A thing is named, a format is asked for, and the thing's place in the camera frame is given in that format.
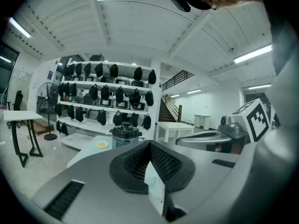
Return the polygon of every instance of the black table leg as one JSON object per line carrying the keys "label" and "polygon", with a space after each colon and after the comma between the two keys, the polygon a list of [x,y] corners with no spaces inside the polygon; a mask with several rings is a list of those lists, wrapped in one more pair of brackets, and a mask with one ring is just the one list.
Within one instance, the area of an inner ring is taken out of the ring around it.
{"label": "black table leg", "polygon": [[24,154],[24,153],[20,152],[15,124],[16,124],[16,121],[11,121],[11,132],[13,135],[14,151],[15,151],[15,154],[19,156],[21,165],[24,168],[27,158],[28,158],[28,154]]}
{"label": "black table leg", "polygon": [[[34,156],[34,157],[43,157],[43,154],[42,154],[42,152],[41,152],[41,150],[40,150],[40,148],[38,146],[38,142],[36,140],[36,133],[34,131],[33,120],[31,119],[30,122],[29,122],[29,120],[27,120],[27,125],[28,125],[28,132],[29,132],[30,140],[31,140],[31,143],[32,143],[32,148],[29,151],[29,155],[30,156]],[[33,134],[33,138],[34,138],[34,142],[36,144],[36,148],[37,148],[38,154],[34,153],[35,147],[34,147],[34,144],[33,144],[33,141],[32,141],[30,126],[31,126],[31,130],[32,130],[32,134]]]}

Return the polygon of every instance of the white ceiling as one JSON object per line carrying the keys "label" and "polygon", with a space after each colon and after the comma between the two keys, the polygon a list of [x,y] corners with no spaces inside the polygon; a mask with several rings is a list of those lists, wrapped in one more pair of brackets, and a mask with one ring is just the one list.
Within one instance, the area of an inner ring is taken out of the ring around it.
{"label": "white ceiling", "polygon": [[26,0],[14,17],[32,36],[8,25],[4,40],[24,41],[23,47],[43,61],[103,53],[105,59],[147,66],[158,57],[165,79],[180,70],[213,83],[237,78],[243,85],[275,76],[270,55],[246,66],[233,62],[271,43],[264,7],[256,3],[184,13],[169,0]]}

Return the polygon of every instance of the white shelving unit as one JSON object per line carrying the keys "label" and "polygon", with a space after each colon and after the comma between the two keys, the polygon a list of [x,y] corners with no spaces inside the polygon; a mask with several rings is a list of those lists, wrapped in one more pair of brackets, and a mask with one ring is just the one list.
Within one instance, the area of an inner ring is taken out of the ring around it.
{"label": "white shelving unit", "polygon": [[[91,74],[90,76],[95,76],[94,68],[96,67],[97,64],[103,63],[103,75],[106,75],[107,77],[110,76],[110,67],[113,64],[118,65],[118,75],[119,77],[127,77],[129,79],[133,79],[134,77],[134,71],[136,70],[137,67],[136,65],[131,65],[131,64],[126,64],[126,63],[114,63],[114,62],[74,62],[71,63],[69,62],[68,64],[78,64],[82,63],[82,73],[84,73],[84,67],[90,63],[91,64]],[[112,115],[117,111],[120,111],[122,113],[135,113],[139,115],[149,115],[151,117],[151,128],[149,130],[145,130],[143,127],[138,126],[137,128],[139,129],[140,132],[142,132],[141,138],[145,140],[152,140],[154,139],[154,129],[155,129],[155,122],[156,122],[156,117],[157,117],[157,112],[160,109],[160,98],[161,98],[161,88],[159,87],[159,78],[160,78],[160,63],[159,62],[152,62],[151,67],[144,67],[141,66],[142,68],[142,81],[146,81],[148,79],[148,76],[152,70],[155,71],[157,81],[154,85],[151,85],[150,88],[144,88],[144,87],[136,87],[136,86],[131,86],[131,85],[123,85],[123,84],[112,84],[112,83],[103,83],[103,82],[91,82],[91,81],[65,81],[64,77],[62,79],[62,83],[66,84],[69,83],[72,85],[73,83],[77,84],[77,89],[80,90],[89,90],[92,86],[95,84],[98,87],[98,91],[100,91],[105,85],[109,87],[110,92],[116,92],[117,88],[120,86],[123,89],[124,94],[132,94],[134,90],[137,88],[139,90],[139,93],[141,96],[145,96],[147,92],[152,91],[153,96],[154,96],[154,105],[148,107],[147,111],[139,111],[139,110],[130,110],[130,109],[116,109],[113,107],[103,107],[103,106],[96,106],[96,105],[84,105],[84,104],[78,104],[78,103],[73,103],[73,102],[66,102],[66,101],[60,101],[60,97],[58,98],[58,103],[61,105],[69,105],[69,106],[74,106],[74,107],[82,107],[82,108],[87,108],[87,109],[92,109],[92,110],[105,110],[106,112],[112,112]],[[66,123],[72,127],[74,127],[74,130],[76,128],[80,129],[85,129],[85,130],[90,130],[93,132],[99,133],[99,135],[111,135],[109,132],[113,127],[113,123],[107,123],[105,126],[102,126],[97,120],[93,119],[86,119],[82,122],[77,121],[76,119],[71,120],[69,117],[57,117],[57,120],[59,120],[60,124]],[[70,136],[64,137],[64,135],[61,135],[61,142],[77,148],[77,149],[82,149],[85,145],[85,143],[89,142],[93,137],[79,134],[79,133],[73,133]]]}

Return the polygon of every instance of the standing fan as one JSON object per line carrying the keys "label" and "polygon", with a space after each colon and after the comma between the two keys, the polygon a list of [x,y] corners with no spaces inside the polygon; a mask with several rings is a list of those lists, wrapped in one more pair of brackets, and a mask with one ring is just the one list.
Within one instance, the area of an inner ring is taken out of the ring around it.
{"label": "standing fan", "polygon": [[49,134],[44,136],[45,140],[55,140],[57,135],[50,130],[50,113],[55,114],[54,107],[58,101],[58,86],[46,82],[39,87],[36,94],[36,107],[40,114],[48,114]]}

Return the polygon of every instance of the wooden post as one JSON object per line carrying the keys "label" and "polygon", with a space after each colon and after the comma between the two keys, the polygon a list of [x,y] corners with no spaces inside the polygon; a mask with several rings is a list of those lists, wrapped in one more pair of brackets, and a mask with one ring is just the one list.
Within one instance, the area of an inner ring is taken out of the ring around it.
{"label": "wooden post", "polygon": [[183,110],[183,106],[179,105],[178,106],[178,123],[180,123],[181,119],[182,119],[182,110]]}

